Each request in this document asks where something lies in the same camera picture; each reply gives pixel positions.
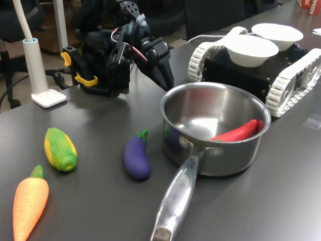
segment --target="toy vegetable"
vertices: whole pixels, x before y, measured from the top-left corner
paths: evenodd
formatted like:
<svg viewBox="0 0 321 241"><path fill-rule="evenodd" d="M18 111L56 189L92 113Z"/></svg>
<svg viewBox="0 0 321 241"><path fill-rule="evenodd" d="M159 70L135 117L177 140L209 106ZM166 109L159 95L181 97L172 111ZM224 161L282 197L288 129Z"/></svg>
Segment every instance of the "toy vegetable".
<svg viewBox="0 0 321 241"><path fill-rule="evenodd" d="M181 133L173 127L166 127L164 131L164 139L168 143L169 148L174 151L181 152L183 150L180 144Z"/></svg>
<svg viewBox="0 0 321 241"><path fill-rule="evenodd" d="M57 128L48 129L45 137L45 152L50 164L59 171L70 171L77 164L74 144Z"/></svg>
<svg viewBox="0 0 321 241"><path fill-rule="evenodd" d="M253 132L256 130L257 120L252 119L243 126L234 129L230 132L226 132L217 137L211 138L211 141L220 141L220 142L237 142L249 138Z"/></svg>
<svg viewBox="0 0 321 241"><path fill-rule="evenodd" d="M45 208L48 195L44 168L37 165L30 177L23 180L16 190L13 211L15 241L27 240Z"/></svg>
<svg viewBox="0 0 321 241"><path fill-rule="evenodd" d="M145 154L145 135L144 130L132 136L125 147L124 165L127 173L137 180L143 180L150 176L150 165Z"/></svg>

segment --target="stainless steel saucepan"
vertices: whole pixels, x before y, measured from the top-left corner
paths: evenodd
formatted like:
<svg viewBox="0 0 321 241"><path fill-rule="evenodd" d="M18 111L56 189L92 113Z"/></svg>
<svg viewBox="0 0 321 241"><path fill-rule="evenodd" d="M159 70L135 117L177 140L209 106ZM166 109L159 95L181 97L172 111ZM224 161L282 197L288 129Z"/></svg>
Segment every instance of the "stainless steel saucepan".
<svg viewBox="0 0 321 241"><path fill-rule="evenodd" d="M224 84L199 82L173 88L163 97L163 146L181 165L160 204L151 241L172 241L187 212L197 173L229 176L253 161L260 137L268 129L267 107L252 94ZM238 142L209 139L236 129L251 119L258 131Z"/></svg>

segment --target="black chair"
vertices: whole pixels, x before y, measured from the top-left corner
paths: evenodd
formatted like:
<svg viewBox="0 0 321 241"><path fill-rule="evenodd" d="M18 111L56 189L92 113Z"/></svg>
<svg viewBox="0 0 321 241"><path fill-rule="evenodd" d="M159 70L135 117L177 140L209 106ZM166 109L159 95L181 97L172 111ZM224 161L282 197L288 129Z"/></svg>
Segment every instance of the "black chair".
<svg viewBox="0 0 321 241"><path fill-rule="evenodd" d="M243 0L184 0L187 40L245 20Z"/></svg>
<svg viewBox="0 0 321 241"><path fill-rule="evenodd" d="M38 0L21 0L26 19L31 31L41 29L41 24L45 19L45 13L42 10ZM12 0L0 0L0 69L5 74L7 88L12 85L14 72L27 72L26 60L24 57L11 60L9 53L5 48L5 42L13 43L25 38L17 13ZM13 99L13 91L8 92L8 101L10 107L20 106L20 101Z"/></svg>
<svg viewBox="0 0 321 241"><path fill-rule="evenodd" d="M244 9L246 18L276 8L277 0L245 0Z"/></svg>
<svg viewBox="0 0 321 241"><path fill-rule="evenodd" d="M150 32L168 36L184 24L183 0L134 0L144 13Z"/></svg>

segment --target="purple eggplant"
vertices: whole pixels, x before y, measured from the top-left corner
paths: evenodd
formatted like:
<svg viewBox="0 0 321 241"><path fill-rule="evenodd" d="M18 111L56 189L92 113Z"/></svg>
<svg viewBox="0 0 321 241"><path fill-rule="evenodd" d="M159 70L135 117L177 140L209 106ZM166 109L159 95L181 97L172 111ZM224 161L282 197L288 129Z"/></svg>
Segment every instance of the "purple eggplant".
<svg viewBox="0 0 321 241"><path fill-rule="evenodd" d="M145 154L145 135L144 130L132 136L125 147L124 165L127 173L134 179L144 180L150 176L150 165Z"/></svg>
<svg viewBox="0 0 321 241"><path fill-rule="evenodd" d="M181 152L183 150L181 144L180 144L180 136L181 133L177 131L173 127L167 127L164 131L164 138L165 142L167 142L167 146L173 151Z"/></svg>

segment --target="toy carrot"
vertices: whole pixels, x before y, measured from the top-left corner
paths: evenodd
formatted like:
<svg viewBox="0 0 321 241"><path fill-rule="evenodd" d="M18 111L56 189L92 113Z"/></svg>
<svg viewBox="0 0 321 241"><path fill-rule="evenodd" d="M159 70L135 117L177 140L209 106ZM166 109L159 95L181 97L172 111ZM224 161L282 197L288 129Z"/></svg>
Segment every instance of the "toy carrot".
<svg viewBox="0 0 321 241"><path fill-rule="evenodd" d="M44 168L37 165L30 177L23 180L16 190L13 211L15 241L27 240L45 208L48 195Z"/></svg>

